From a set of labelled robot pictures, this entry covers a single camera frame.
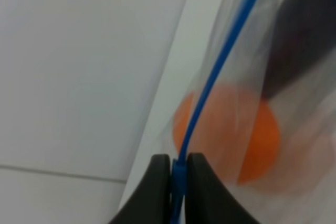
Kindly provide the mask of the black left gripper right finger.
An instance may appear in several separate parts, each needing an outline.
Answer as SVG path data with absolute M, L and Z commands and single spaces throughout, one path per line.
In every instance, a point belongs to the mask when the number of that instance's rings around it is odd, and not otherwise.
M 259 224 L 221 183 L 201 153 L 187 158 L 185 222 Z

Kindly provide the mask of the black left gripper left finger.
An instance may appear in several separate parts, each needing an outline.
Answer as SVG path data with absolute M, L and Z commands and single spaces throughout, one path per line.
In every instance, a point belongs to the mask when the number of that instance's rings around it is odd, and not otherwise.
M 169 223 L 170 189 L 170 158 L 155 154 L 137 188 L 110 223 Z

